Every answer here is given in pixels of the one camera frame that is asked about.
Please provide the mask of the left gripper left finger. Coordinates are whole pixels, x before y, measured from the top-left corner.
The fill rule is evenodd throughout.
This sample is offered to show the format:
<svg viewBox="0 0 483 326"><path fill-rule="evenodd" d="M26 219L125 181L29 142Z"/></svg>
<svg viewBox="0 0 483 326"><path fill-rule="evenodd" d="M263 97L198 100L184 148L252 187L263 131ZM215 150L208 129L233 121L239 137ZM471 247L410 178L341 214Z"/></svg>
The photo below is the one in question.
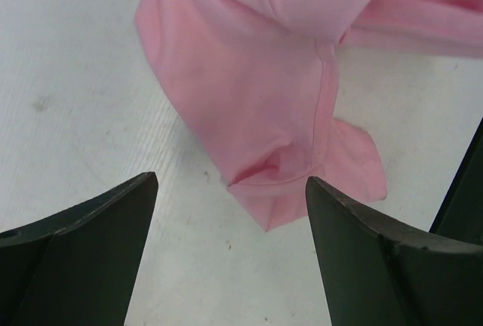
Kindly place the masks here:
<svg viewBox="0 0 483 326"><path fill-rule="evenodd" d="M2 232L1 323L123 325L157 193L155 173L141 173Z"/></svg>

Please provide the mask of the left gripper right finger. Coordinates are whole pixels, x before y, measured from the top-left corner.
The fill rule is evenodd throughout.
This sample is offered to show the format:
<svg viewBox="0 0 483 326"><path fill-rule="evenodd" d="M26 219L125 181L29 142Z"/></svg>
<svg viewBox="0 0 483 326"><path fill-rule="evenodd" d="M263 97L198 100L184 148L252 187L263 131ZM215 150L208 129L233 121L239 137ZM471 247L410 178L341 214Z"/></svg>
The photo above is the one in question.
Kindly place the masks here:
<svg viewBox="0 0 483 326"><path fill-rule="evenodd" d="M306 205L332 324L482 323L481 246L409 226L317 177Z"/></svg>

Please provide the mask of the pink t shirt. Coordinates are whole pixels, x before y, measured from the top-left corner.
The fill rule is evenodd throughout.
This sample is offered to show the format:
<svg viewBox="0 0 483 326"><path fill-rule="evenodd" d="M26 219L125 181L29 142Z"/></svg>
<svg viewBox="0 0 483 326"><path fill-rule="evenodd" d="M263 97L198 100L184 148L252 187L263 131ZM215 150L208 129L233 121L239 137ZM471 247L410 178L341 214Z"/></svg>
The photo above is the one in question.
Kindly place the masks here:
<svg viewBox="0 0 483 326"><path fill-rule="evenodd" d="M135 23L164 93L265 230L306 216L311 176L386 197L371 136L333 117L337 47L482 55L482 0L141 0Z"/></svg>

